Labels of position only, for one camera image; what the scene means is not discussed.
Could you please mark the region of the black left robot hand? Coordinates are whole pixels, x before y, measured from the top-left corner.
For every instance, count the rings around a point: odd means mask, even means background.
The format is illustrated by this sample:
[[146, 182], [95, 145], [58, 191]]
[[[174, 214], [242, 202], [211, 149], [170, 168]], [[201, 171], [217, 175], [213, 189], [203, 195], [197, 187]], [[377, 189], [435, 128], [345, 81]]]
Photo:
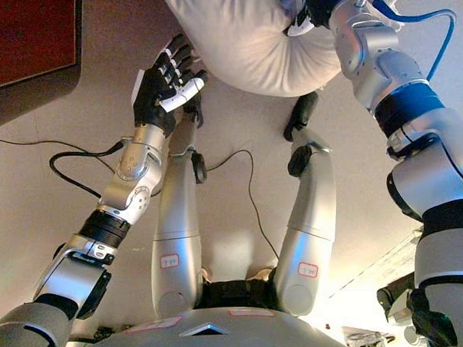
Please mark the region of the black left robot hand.
[[147, 70], [139, 71], [131, 104], [136, 127], [154, 125], [165, 136], [176, 127], [174, 110], [200, 93], [208, 73], [190, 69], [193, 64], [191, 46], [184, 35], [175, 35]]

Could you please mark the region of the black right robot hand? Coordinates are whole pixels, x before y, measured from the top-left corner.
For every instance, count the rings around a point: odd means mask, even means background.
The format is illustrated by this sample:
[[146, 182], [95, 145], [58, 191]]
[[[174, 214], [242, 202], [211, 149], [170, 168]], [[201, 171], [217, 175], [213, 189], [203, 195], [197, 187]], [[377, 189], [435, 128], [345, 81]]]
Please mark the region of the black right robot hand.
[[288, 37], [306, 34], [313, 27], [329, 27], [332, 10], [341, 0], [280, 0], [291, 22], [283, 31]]

